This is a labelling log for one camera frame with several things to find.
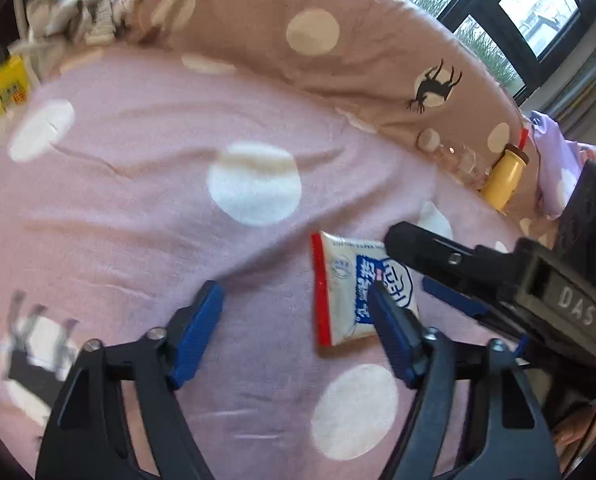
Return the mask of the red white milk candy packet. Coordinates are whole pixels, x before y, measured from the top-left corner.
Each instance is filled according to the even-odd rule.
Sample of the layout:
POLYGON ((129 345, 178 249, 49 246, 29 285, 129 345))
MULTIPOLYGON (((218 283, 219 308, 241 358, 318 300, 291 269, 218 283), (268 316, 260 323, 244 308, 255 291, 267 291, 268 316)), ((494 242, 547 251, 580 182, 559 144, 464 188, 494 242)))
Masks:
POLYGON ((391 259, 385 244, 323 231, 311 236, 317 341, 323 347, 375 335, 368 290, 382 281, 398 307, 418 314, 411 271, 391 259))

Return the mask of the yellow bottle brown cap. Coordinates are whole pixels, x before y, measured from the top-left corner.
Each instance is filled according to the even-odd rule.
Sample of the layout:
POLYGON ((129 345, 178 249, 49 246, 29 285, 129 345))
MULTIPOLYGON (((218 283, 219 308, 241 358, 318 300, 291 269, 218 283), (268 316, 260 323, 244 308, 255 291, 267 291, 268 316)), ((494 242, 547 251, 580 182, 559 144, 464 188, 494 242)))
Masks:
POLYGON ((496 211, 501 212, 517 190, 523 170, 529 165, 529 155, 524 148, 529 140, 530 129, 521 130, 519 141, 507 143, 502 156, 493 166, 480 194, 496 211))

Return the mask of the purple polka dot cloth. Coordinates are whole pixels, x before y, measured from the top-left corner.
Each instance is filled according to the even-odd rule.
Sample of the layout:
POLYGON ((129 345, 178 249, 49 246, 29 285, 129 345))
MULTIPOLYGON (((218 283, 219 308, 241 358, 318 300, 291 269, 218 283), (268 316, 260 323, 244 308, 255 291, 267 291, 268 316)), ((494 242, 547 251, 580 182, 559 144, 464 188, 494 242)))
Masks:
POLYGON ((547 218, 559 218, 582 174, 581 142, 567 140, 558 122, 548 115, 532 110, 533 143, 540 155, 538 185, 542 195, 542 209, 547 218))

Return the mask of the clear glass jar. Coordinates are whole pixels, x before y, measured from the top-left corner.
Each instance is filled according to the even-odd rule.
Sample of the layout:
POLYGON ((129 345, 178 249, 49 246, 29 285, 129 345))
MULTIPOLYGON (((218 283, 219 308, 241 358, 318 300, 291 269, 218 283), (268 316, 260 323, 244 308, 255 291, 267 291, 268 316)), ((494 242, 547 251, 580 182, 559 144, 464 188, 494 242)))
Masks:
POLYGON ((490 174, 490 166, 475 151, 465 144, 442 138, 435 129, 421 131, 416 148, 467 188, 481 190, 490 174))

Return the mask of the black framed window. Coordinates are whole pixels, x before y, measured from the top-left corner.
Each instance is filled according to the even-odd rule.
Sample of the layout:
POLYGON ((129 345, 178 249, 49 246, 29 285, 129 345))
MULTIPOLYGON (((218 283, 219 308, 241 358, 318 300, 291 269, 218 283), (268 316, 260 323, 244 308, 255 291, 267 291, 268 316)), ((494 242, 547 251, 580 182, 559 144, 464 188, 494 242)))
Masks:
POLYGON ((409 0, 488 67, 518 104, 543 86, 596 20, 592 0, 409 0))

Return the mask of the pink polka dot bedsheet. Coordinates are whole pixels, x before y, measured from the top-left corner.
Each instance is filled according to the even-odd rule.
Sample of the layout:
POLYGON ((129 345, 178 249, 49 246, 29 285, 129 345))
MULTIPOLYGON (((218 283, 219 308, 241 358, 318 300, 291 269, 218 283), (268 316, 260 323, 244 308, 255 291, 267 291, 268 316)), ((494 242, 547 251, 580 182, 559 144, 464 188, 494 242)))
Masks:
POLYGON ((223 314, 177 395, 212 473, 377 478, 413 393, 351 307, 317 344, 311 237, 552 244, 537 154, 499 212, 415 146, 435 130, 491 164, 522 125, 407 0, 136 0, 123 44, 0 122, 1 440, 33 472, 82 344, 138 339, 214 280, 223 314))

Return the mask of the yellow box beside bed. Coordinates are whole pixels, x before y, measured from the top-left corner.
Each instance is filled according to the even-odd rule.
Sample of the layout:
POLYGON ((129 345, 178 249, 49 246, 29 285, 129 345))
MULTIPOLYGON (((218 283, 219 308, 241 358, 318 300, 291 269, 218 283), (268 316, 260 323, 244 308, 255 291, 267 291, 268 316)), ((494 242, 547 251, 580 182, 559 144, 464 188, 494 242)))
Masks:
POLYGON ((20 55, 10 56, 0 65, 0 116, 29 99, 29 77, 20 55))

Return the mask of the striped white clothes pile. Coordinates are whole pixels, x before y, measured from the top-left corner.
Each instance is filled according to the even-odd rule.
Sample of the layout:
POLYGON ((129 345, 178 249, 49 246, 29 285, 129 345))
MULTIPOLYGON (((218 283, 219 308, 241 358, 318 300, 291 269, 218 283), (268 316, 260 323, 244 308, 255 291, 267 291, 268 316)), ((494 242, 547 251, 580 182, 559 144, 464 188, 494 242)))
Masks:
POLYGON ((135 0, 29 0, 27 29, 7 53, 42 58, 77 44, 98 47, 116 41, 130 21, 135 0))

